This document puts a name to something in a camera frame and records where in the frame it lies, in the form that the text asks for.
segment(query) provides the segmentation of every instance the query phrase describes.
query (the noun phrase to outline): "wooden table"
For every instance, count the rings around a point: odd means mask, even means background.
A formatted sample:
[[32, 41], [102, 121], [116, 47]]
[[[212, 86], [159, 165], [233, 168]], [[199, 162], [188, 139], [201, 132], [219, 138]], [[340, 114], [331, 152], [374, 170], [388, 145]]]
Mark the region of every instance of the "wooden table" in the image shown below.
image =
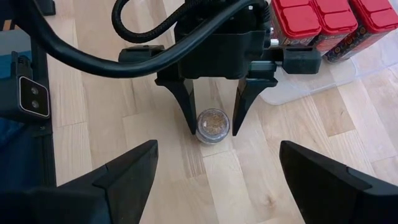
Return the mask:
[[[112, 0], [56, 0], [47, 18], [69, 44], [116, 60], [131, 44], [113, 31]], [[181, 0], [135, 0], [123, 12], [143, 32]], [[172, 45], [166, 32], [151, 44]], [[398, 67], [281, 106], [258, 98], [237, 137], [206, 147], [190, 135], [177, 102], [154, 75], [133, 80], [85, 74], [49, 57], [57, 182], [63, 184], [148, 139], [159, 165], [142, 223], [303, 223], [278, 153], [291, 140], [398, 184]], [[195, 80], [198, 113], [231, 118], [236, 82]]]

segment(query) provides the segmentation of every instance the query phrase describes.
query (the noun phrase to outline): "black cable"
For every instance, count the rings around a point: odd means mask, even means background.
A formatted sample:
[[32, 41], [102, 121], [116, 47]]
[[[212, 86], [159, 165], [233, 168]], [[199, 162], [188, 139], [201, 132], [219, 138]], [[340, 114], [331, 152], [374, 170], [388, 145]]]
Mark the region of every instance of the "black cable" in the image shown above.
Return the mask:
[[81, 71], [109, 78], [135, 78], [158, 72], [178, 62], [242, 8], [253, 5], [253, 7], [265, 9], [267, 6], [264, 0], [236, 1], [215, 17], [202, 23], [180, 42], [155, 57], [139, 63], [118, 63], [89, 55], [68, 45], [51, 29], [34, 0], [12, 0], [10, 3], [16, 13], [18, 26], [48, 54]]
[[131, 43], [145, 43], [151, 41], [158, 36], [162, 35], [166, 32], [170, 27], [173, 26], [177, 21], [179, 21], [183, 16], [189, 13], [191, 10], [199, 6], [202, 2], [206, 0], [193, 0], [190, 2], [185, 2], [182, 4], [176, 11], [174, 11], [165, 21], [160, 23], [154, 29], [144, 32], [144, 33], [135, 33], [129, 31], [122, 22], [121, 13], [123, 7], [129, 2], [130, 0], [116, 0], [112, 9], [112, 25], [115, 29], [116, 33], [123, 38], [124, 40], [131, 42]]

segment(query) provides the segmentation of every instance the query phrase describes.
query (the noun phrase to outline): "wooden floor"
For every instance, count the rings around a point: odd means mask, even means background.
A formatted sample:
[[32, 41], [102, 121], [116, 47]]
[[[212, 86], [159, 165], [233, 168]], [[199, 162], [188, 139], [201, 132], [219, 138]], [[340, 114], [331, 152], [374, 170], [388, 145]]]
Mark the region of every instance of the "wooden floor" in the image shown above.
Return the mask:
[[[55, 0], [49, 17], [69, 44], [116, 60], [131, 44], [111, 26], [113, 0]], [[147, 31], [182, 0], [134, 0], [128, 28]], [[170, 46], [171, 32], [152, 44]], [[314, 96], [271, 106], [260, 97], [237, 137], [206, 147], [190, 135], [177, 102], [155, 75], [113, 80], [49, 57], [57, 182], [63, 184], [147, 141], [159, 141], [159, 165], [141, 223], [303, 223], [278, 153], [290, 140], [398, 184], [398, 67]], [[236, 82], [195, 80], [197, 112], [232, 118]]]

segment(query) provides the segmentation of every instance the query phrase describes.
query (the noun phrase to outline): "wood grain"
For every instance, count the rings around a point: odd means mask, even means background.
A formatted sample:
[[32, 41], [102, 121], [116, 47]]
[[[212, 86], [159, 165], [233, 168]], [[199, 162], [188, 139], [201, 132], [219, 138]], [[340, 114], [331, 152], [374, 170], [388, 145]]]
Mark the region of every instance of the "wood grain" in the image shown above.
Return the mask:
[[[113, 31], [114, 0], [55, 3], [57, 15], [48, 22], [80, 50], [117, 60], [121, 49], [133, 45]], [[123, 22], [133, 31], [148, 31], [182, 3], [129, 1]], [[172, 37], [168, 31], [149, 44], [169, 47]], [[381, 61], [373, 54], [357, 57], [355, 64], [365, 72]], [[341, 80], [352, 69], [352, 63], [342, 63], [320, 75]], [[229, 134], [214, 146], [190, 134], [179, 105], [166, 88], [156, 86], [155, 75], [95, 77], [51, 57], [49, 72], [58, 184], [148, 139], [158, 140], [157, 173], [141, 223], [302, 224], [280, 166], [282, 140], [398, 184], [398, 67], [280, 106], [258, 98], [238, 136]], [[314, 87], [322, 77], [303, 86]], [[197, 113], [219, 108], [232, 118], [236, 85], [224, 78], [195, 80]]]

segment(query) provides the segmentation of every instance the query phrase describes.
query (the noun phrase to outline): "red container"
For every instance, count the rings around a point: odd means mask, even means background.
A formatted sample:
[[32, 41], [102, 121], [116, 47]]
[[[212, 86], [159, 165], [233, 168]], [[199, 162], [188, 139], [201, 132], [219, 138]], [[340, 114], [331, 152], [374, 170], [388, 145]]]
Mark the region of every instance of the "red container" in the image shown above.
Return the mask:
[[312, 45], [321, 55], [358, 28], [347, 0], [311, 0], [311, 4], [322, 27], [320, 34], [312, 40]]
[[349, 59], [398, 28], [398, 15], [388, 0], [349, 0], [349, 4], [358, 28], [324, 55], [331, 63]]
[[310, 0], [272, 0], [271, 21], [279, 45], [308, 45], [321, 31]]

